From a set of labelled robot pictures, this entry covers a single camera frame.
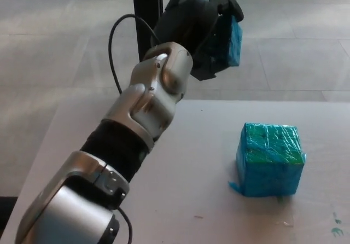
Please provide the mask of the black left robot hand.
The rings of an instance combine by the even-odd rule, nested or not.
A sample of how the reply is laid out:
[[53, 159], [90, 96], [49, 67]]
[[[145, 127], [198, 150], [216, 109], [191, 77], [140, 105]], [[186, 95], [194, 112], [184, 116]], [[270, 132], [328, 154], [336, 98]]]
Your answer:
[[199, 81], [240, 64], [243, 11], [236, 0], [170, 0], [151, 45], [176, 42], [191, 54]]

